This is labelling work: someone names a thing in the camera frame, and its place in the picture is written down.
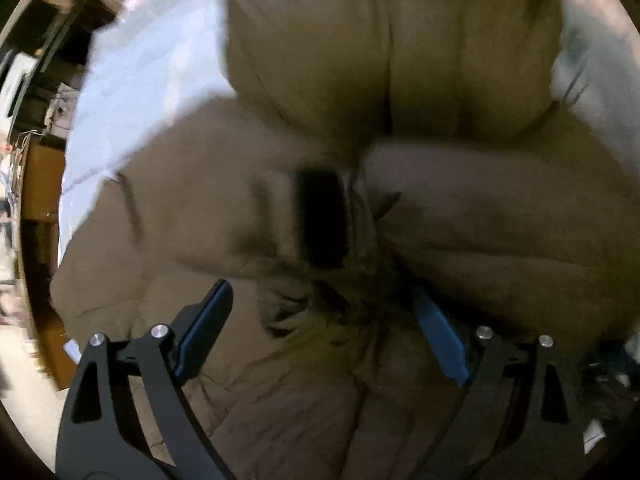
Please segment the blue checked bed sheet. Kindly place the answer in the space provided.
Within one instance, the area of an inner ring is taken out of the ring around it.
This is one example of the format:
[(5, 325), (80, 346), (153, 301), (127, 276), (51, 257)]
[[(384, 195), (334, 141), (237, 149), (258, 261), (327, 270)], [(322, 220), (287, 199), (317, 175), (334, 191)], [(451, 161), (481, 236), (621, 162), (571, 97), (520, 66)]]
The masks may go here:
[(232, 94), (226, 21), (226, 0), (122, 0), (94, 33), (66, 140), (58, 248), (135, 151), (212, 94)]

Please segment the brown wooden cabinet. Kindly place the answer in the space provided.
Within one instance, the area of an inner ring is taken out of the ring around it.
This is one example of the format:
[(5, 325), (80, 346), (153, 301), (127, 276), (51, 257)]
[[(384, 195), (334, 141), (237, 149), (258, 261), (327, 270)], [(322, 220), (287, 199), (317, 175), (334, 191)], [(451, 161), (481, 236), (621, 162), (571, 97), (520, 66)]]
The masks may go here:
[(64, 350), (64, 324), (52, 307), (50, 285), (58, 268), (58, 200), (65, 168), (62, 150), (30, 136), (21, 160), (18, 196), (20, 270), (36, 357), (56, 388), (70, 385), (74, 362)]

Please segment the olive green puffer jacket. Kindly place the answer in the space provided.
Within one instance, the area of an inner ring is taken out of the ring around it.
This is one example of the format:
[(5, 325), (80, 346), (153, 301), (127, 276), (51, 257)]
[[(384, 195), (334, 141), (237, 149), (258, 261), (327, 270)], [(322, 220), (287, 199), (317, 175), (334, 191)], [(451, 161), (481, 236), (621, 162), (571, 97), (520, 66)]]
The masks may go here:
[(561, 0), (226, 0), (230, 96), (101, 186), (52, 283), (84, 349), (218, 281), (182, 388), (230, 479), (413, 479), (459, 399), (416, 312), (578, 361), (586, 472), (639, 474), (639, 183), (550, 90)]

